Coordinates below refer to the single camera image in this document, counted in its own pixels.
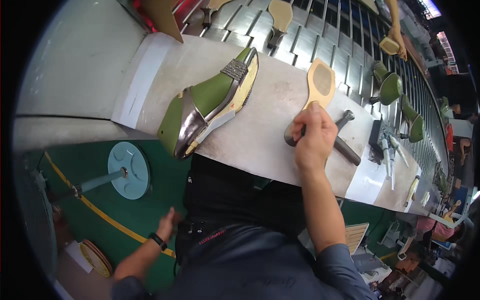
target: pink shirt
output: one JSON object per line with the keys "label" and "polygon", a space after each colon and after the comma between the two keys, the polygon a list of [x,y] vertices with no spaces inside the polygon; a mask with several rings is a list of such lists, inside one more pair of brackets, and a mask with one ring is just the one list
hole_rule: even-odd
{"label": "pink shirt", "polygon": [[[434,219],[431,219],[426,216],[419,216],[419,219],[417,221],[417,231],[424,234],[425,232],[430,231],[433,228],[434,224],[435,224]],[[437,222],[437,226],[435,227],[435,230],[433,232],[437,234],[441,234],[448,239],[451,236],[453,236],[455,231],[453,228],[448,228],[444,224]]]}

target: person's left hand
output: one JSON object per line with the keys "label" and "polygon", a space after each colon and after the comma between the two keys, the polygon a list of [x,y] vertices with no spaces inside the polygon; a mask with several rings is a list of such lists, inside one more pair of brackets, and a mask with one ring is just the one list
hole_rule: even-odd
{"label": "person's left hand", "polygon": [[172,237],[173,227],[176,226],[181,220],[182,220],[182,215],[180,213],[175,212],[175,209],[172,206],[168,214],[160,219],[160,223],[158,225],[156,234],[165,243],[170,241]]}
{"label": "person's left hand", "polygon": [[407,50],[405,49],[405,43],[403,42],[402,34],[400,33],[400,26],[393,25],[388,32],[388,37],[396,41],[400,46],[397,52],[398,57],[407,61]]}

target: white work surface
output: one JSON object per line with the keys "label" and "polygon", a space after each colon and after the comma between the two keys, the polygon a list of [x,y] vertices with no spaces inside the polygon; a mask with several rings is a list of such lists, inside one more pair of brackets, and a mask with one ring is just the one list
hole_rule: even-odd
{"label": "white work surface", "polygon": [[[242,51],[235,45],[196,36],[184,35],[183,38],[183,45],[162,33],[145,38],[126,73],[113,121],[156,135],[170,101],[178,92],[213,77]],[[259,53],[259,71],[247,105],[235,118],[214,130],[196,153],[251,174],[300,185],[294,162],[295,148],[285,143],[283,134],[307,98],[305,71]],[[339,136],[362,156],[373,117],[337,90],[326,111],[337,121],[347,109],[353,111],[355,120],[348,122]],[[333,150],[325,172],[336,196],[345,197],[356,170],[355,165]],[[405,180],[410,188],[413,178]],[[383,183],[384,177],[373,185],[381,187]],[[376,205],[379,190],[371,193],[367,201],[358,201]]]}

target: hammer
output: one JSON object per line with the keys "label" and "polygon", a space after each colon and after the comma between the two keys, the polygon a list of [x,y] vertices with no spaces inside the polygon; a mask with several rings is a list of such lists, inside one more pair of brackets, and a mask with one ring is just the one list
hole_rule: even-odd
{"label": "hammer", "polygon": [[[348,122],[355,119],[355,115],[351,110],[345,110],[343,113],[343,117],[335,122],[335,125],[338,128],[338,132],[342,130],[343,126]],[[350,146],[347,145],[339,136],[335,138],[335,143],[333,147],[341,153],[346,159],[348,159],[349,162],[354,164],[355,166],[358,166],[361,162],[360,157],[350,148]]]}

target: hand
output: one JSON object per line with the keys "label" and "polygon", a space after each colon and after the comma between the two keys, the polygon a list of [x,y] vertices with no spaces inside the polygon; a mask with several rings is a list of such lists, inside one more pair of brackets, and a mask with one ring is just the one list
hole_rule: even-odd
{"label": "hand", "polygon": [[[303,125],[307,130],[302,137]],[[295,162],[300,172],[324,170],[337,134],[338,128],[318,101],[311,102],[293,119],[292,136],[298,141]]]}
{"label": "hand", "polygon": [[176,226],[181,220],[181,214],[175,212],[175,209],[172,206],[168,214],[160,219],[156,234],[164,242],[170,241],[170,238],[172,237],[173,227]]}
{"label": "hand", "polygon": [[400,26],[393,25],[388,32],[388,37],[396,41],[400,48],[398,49],[398,57],[407,61],[407,50],[405,49],[405,43],[403,42],[402,34],[400,33]]}

